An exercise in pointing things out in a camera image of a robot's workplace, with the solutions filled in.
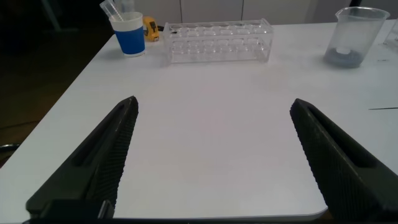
clear tube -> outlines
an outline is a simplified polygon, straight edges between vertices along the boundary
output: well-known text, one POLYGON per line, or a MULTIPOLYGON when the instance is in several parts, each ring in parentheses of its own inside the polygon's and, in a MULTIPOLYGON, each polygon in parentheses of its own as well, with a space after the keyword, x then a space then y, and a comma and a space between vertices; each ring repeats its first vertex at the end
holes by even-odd
POLYGON ((116 9, 116 6, 114 5, 112 0, 105 0, 101 2, 99 6, 110 19, 113 19, 115 21, 124 21, 121 13, 116 9))
POLYGON ((116 9, 122 13, 125 20, 133 19, 131 18, 130 12, 136 11, 134 7, 134 0, 114 0, 114 3, 116 5, 116 9))

black wire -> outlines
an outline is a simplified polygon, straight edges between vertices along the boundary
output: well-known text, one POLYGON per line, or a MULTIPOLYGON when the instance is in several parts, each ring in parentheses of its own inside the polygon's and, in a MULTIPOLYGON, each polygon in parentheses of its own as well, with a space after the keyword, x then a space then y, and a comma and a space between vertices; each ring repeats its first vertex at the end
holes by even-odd
POLYGON ((18 143, 5 144, 3 146, 0 146, 0 153, 15 151, 19 148, 20 145, 21 144, 18 144, 18 143))
POLYGON ((244 9, 244 0, 242 1, 241 20, 243 20, 243 9, 244 9))
POLYGON ((398 108, 372 108, 369 110, 389 110, 389 109, 398 109, 398 108))
POLYGON ((181 4, 181 0, 180 0, 180 16, 181 16, 181 23, 183 23, 183 19, 182 19, 182 4, 181 4))
POLYGON ((13 124, 13 125, 9 125, 9 126, 0 127, 0 130, 6 129, 6 128, 14 128, 14 127, 22 126, 25 124, 39 123, 39 122, 40 121, 28 121, 28 122, 23 122, 20 124, 13 124))

cup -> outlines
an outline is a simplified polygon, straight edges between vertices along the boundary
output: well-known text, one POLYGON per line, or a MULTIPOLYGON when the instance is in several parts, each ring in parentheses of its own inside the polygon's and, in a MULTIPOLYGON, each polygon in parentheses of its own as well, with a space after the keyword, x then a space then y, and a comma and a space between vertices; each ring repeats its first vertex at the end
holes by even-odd
POLYGON ((386 11, 370 7, 346 7, 338 11, 336 29, 323 59, 340 67, 358 67, 389 16, 386 11))
POLYGON ((125 12, 123 18, 130 18, 125 21, 117 21, 109 18, 120 48, 125 56, 137 57, 145 53, 144 28, 142 14, 140 12, 125 12))

plastic beaker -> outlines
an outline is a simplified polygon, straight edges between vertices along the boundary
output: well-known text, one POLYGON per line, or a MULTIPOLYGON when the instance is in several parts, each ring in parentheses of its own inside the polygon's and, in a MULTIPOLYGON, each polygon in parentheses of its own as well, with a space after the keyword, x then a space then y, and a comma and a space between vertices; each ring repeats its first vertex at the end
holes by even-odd
POLYGON ((102 10, 105 12, 105 14, 109 17, 109 19, 112 19, 114 21, 123 21, 123 17, 120 15, 120 12, 118 9, 116 9, 116 6, 114 5, 112 0, 105 0, 99 4, 99 6, 102 8, 102 10))
POLYGON ((336 13, 338 22, 323 59, 341 67, 358 67, 389 16, 370 7, 341 9, 336 13))

tape measure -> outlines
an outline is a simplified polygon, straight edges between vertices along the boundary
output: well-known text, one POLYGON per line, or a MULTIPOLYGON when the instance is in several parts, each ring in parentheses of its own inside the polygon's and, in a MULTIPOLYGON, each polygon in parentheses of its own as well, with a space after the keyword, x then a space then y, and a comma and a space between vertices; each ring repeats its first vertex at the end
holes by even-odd
POLYGON ((157 28, 157 24, 155 22, 155 19, 152 18, 151 16, 144 16, 142 18, 142 21, 144 23, 144 36, 145 39, 148 41, 158 41, 159 40, 159 30, 157 28))

